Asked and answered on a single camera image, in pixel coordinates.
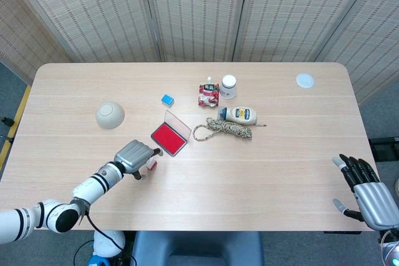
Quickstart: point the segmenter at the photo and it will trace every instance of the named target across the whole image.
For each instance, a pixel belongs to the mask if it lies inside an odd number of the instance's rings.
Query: squeeze bottle
[[[256,111],[249,107],[220,107],[218,119],[240,125],[253,125],[256,123]]]

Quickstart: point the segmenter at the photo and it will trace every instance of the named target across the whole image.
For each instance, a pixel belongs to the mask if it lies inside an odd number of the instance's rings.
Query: blue cube
[[[166,105],[171,106],[175,100],[171,96],[165,94],[161,101]]]

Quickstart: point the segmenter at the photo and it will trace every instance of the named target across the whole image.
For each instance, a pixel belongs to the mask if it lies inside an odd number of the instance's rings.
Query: rope
[[[195,131],[201,127],[204,127],[209,131],[213,131],[212,134],[204,138],[195,137]],[[237,123],[231,123],[230,121],[214,120],[213,118],[207,118],[206,125],[198,125],[197,127],[195,127],[193,130],[193,137],[196,141],[205,141],[210,139],[211,137],[214,137],[219,132],[233,134],[241,138],[248,138],[248,139],[252,138],[252,131],[248,127],[242,126]]]

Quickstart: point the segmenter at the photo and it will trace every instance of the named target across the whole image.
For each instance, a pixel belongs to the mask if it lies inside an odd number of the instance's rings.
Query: jar lid
[[[232,88],[236,85],[236,78],[233,75],[225,75],[222,79],[222,84],[227,88]]]
[[[297,76],[297,83],[300,87],[311,88],[314,85],[314,79],[310,74],[300,73]]]

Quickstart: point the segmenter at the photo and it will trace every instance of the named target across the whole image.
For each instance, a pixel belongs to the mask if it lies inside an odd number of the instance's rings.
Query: woven screen panel
[[[42,65],[69,62],[63,48],[23,0],[0,0],[0,56],[29,84]]]
[[[240,0],[153,0],[167,62],[225,61],[233,54]]]
[[[81,62],[156,61],[143,0],[37,0]]]
[[[346,66],[359,103],[398,80],[399,0],[360,0],[318,60]]]
[[[247,0],[249,9],[235,60],[313,61],[350,0]]]

